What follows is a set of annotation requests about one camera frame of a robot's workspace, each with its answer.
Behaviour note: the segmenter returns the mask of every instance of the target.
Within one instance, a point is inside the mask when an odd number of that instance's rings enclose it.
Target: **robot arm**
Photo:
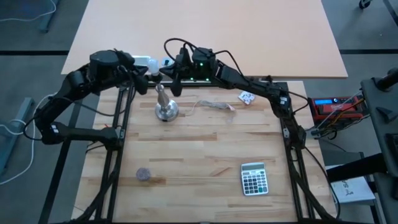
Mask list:
[[[294,118],[289,92],[278,83],[272,82],[271,78],[268,82],[248,79],[237,70],[217,60],[215,55],[216,53],[213,53],[211,49],[197,47],[193,49],[191,61],[188,49],[182,47],[175,62],[160,69],[161,73],[173,79],[170,86],[173,95],[181,95],[181,80],[206,80],[220,88],[227,90],[237,88],[267,98],[275,116],[285,124],[284,136],[288,136],[290,146],[304,149],[306,133]]]
[[[74,101],[84,99],[90,93],[99,95],[112,87],[134,88],[146,94],[148,82],[145,66],[134,65],[134,58],[117,50],[104,50],[90,55],[89,64],[69,73],[58,91],[48,103],[34,115],[44,144],[58,144],[66,138],[71,140],[99,141],[107,148],[117,147],[119,134],[114,128],[102,130],[69,128],[55,119]]]

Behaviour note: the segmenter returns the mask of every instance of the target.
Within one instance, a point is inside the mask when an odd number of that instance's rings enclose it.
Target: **calculator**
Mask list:
[[[268,193],[266,169],[263,162],[242,164],[242,187],[246,196]]]

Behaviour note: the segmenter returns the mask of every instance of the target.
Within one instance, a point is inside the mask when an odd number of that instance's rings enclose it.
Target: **wooden tabletop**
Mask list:
[[[302,82],[289,82],[289,90],[305,95]],[[98,109],[112,113],[117,92],[115,88],[104,91]],[[157,93],[153,89],[144,96],[137,94],[129,117],[114,222],[297,220],[279,120],[267,99],[257,96],[245,106],[238,99],[240,92],[184,88],[181,97],[172,97],[179,105],[180,115],[171,123],[155,117]],[[198,100],[226,102],[236,111],[197,105],[189,115],[187,111]],[[292,102],[294,108],[305,104],[296,96],[292,96]],[[296,118],[304,128],[313,125],[308,108],[299,111]],[[96,115],[95,128],[111,123],[112,118]],[[323,164],[318,141],[308,139],[307,146]],[[105,156],[103,147],[86,155],[73,218],[99,191]],[[334,215],[333,199],[322,171],[306,151],[303,158],[311,191]],[[240,167],[247,162],[265,163],[269,184],[266,196],[243,195]],[[149,168],[153,176],[150,181],[136,179],[140,167]]]
[[[321,0],[92,0],[62,73],[117,48],[162,60],[172,37],[229,50],[246,76],[345,78]],[[175,56],[181,42],[171,42]],[[228,55],[218,59],[233,65]]]

